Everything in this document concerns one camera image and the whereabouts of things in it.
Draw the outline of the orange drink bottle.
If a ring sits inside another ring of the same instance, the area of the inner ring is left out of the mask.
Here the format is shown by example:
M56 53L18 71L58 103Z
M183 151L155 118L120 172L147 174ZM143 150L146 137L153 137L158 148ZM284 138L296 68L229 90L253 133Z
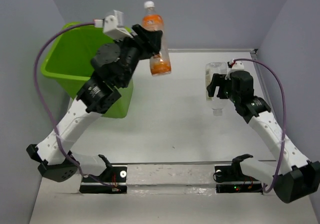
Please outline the orange drink bottle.
M161 41L157 37L156 46L159 48L159 52L150 58L149 66L152 76L160 76L170 74L172 70L171 61L169 58L169 50L164 35L164 22L156 10L153 1L146 1L144 3L145 15L142 19L142 26L148 31L161 31Z

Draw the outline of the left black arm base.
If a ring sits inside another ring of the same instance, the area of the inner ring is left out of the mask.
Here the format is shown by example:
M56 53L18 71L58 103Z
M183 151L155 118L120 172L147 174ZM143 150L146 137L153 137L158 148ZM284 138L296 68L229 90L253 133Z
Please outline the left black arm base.
M81 178L82 194L124 194L127 192L127 165L112 165L109 160L98 155L105 163L106 169L99 176Z

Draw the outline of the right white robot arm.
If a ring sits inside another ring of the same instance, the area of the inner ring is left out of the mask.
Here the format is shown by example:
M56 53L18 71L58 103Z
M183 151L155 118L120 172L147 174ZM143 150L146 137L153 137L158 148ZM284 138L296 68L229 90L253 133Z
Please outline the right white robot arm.
M259 135L271 154L278 159L279 168L258 161L251 154L232 159L218 182L252 177L271 187L284 203L290 203L319 188L319 161L312 162L302 154L277 123L266 101L254 94L254 80L247 71L214 73L207 86L209 97L229 99L236 112Z

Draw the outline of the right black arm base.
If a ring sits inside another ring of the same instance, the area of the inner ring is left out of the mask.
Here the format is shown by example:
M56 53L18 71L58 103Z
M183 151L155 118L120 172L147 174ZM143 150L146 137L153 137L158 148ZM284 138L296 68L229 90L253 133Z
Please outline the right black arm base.
M216 193L262 193L260 181L250 176L236 176L230 165L214 167L213 180L216 182Z

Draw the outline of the clear bottle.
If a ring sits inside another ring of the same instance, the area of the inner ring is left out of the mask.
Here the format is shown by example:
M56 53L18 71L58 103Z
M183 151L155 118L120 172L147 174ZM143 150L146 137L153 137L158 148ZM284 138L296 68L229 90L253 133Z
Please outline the clear bottle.
M211 84L214 74L226 75L227 63L225 62L211 62L205 66L205 98L207 106L212 110L214 116L222 116L223 108L227 105L227 99L218 97L219 86L215 86L214 93L210 96L207 87Z

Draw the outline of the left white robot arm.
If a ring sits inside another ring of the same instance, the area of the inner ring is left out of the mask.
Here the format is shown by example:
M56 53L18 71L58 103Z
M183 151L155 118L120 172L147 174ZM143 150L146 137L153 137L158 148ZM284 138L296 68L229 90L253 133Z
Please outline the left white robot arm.
M51 116L52 132L39 144L27 147L30 158L39 163L42 177L63 182L79 172L102 183L112 175L113 167L104 155L76 154L71 148L121 97L119 89L128 87L138 62L160 52L161 30L149 31L141 25L132 26L132 30L104 29L113 42L102 45L91 58L94 71L77 92L68 113L59 123Z

